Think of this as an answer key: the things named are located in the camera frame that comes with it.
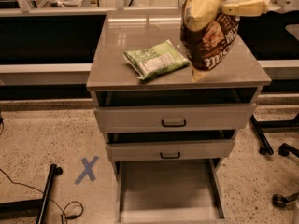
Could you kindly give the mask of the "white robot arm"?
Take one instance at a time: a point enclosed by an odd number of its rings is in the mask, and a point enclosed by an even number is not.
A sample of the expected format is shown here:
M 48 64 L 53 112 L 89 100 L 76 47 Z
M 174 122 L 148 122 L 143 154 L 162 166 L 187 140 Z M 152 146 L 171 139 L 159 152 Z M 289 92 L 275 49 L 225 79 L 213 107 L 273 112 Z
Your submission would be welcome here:
M 225 0 L 221 12 L 226 15 L 257 17 L 269 11 L 287 13 L 299 9 L 299 0 Z

